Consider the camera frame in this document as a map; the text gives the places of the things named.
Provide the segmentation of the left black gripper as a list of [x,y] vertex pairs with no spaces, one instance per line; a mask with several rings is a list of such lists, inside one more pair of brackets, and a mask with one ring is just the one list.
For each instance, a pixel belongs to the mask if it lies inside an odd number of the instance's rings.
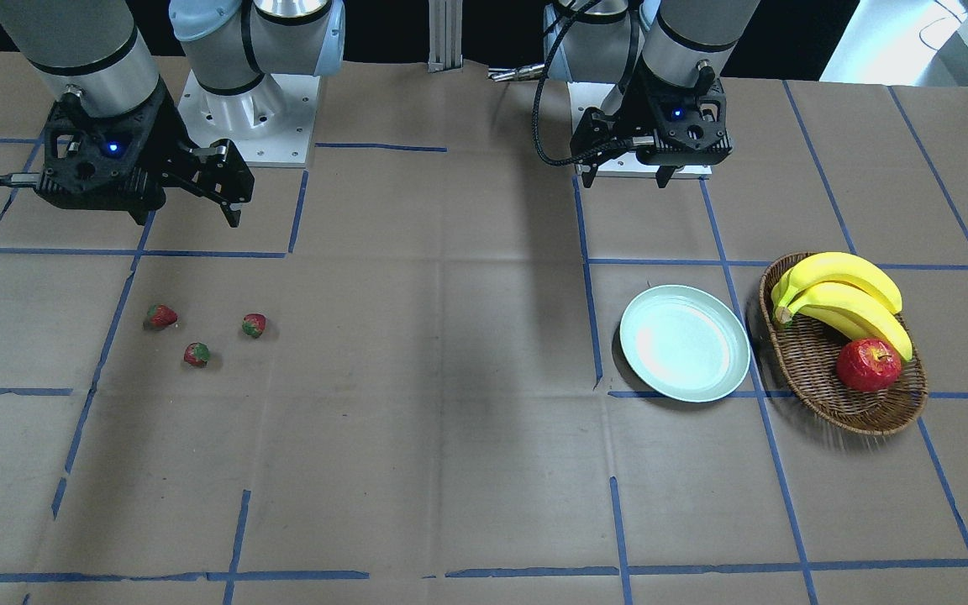
[[579,162],[581,186],[591,188],[603,162],[626,153],[655,167],[660,189],[677,169],[715,166],[733,152],[726,116],[726,95],[710,61],[696,62],[691,87],[666,83],[638,65],[625,86],[608,85],[603,99],[587,104],[576,120],[570,153]]

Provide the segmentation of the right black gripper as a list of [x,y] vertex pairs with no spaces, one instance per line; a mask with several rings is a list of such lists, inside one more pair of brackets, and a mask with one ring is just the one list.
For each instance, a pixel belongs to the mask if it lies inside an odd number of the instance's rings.
[[254,176],[238,146],[230,139],[196,145],[164,84],[137,108],[107,118],[89,114],[78,93],[64,92],[45,127],[34,189],[57,209],[150,213],[175,187],[218,204],[237,229],[252,200]]

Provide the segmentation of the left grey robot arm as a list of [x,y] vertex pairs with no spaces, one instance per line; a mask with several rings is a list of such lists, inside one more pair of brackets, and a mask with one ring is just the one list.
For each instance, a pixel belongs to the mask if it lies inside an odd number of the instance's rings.
[[552,1],[545,10],[540,80],[608,86],[575,120],[569,153],[590,187],[606,162],[634,155],[665,187],[687,166],[731,154],[721,72],[758,8],[756,1]]

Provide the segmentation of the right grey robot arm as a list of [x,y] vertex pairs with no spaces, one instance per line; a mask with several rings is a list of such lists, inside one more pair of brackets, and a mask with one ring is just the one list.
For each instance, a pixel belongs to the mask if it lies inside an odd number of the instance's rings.
[[276,77],[330,76],[345,56],[342,1],[172,1],[200,87],[199,145],[124,1],[0,1],[0,24],[54,96],[38,172],[0,176],[57,209],[127,212],[142,225],[180,188],[231,227],[255,179],[238,143],[291,127]]

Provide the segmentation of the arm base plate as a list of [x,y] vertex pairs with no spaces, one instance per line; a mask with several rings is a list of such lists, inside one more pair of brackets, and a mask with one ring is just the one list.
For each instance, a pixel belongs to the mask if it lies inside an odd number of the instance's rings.
[[219,96],[189,73],[178,112],[196,143],[229,139],[250,167],[308,167],[324,80],[268,74],[252,91]]
[[733,150],[723,126],[725,99],[636,81],[618,86],[570,85],[577,124],[570,153],[584,187],[596,177],[652,177],[657,187],[675,179],[703,179]]

